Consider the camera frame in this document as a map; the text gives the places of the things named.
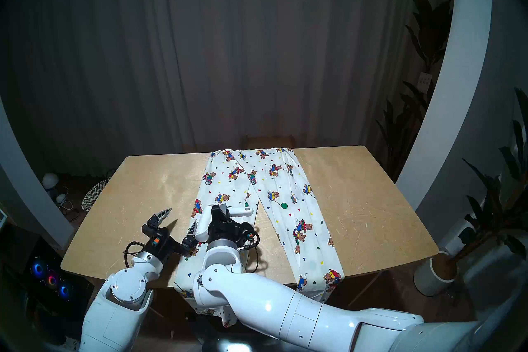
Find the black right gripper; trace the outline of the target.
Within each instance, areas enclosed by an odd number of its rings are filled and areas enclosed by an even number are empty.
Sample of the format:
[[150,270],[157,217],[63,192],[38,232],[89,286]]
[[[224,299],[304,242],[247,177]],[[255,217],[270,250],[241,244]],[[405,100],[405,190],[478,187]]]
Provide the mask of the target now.
[[209,243],[217,240],[228,240],[234,243],[238,243],[241,240],[241,224],[228,217],[226,204],[212,206]]

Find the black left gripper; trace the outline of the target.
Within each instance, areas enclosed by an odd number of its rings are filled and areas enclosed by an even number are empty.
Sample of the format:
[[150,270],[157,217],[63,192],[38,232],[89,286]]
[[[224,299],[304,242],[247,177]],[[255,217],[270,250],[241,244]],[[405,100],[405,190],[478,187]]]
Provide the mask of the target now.
[[193,221],[181,243],[174,240],[168,227],[160,227],[171,210],[168,208],[153,214],[149,219],[149,225],[143,225],[141,228],[142,233],[149,237],[141,252],[157,258],[163,265],[173,253],[190,257],[192,249],[197,246],[195,238],[196,221]]

